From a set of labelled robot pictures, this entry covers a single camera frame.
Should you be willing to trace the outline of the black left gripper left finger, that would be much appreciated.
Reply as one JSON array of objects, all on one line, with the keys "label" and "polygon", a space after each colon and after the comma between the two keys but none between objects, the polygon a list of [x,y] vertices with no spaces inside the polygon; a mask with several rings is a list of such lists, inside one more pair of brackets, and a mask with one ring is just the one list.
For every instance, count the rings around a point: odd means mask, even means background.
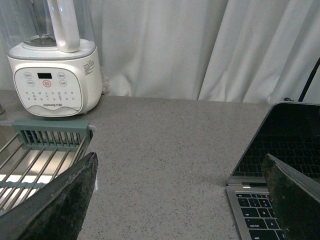
[{"label": "black left gripper left finger", "polygon": [[88,153],[0,217],[2,240],[75,240],[95,188],[98,157]]}]

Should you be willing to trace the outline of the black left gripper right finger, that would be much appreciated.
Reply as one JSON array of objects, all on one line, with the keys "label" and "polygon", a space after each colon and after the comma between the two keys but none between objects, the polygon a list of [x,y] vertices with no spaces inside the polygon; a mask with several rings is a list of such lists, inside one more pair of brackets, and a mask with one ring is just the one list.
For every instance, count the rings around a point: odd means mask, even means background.
[{"label": "black left gripper right finger", "polygon": [[320,182],[267,154],[262,171],[272,208],[288,240],[320,238]]}]

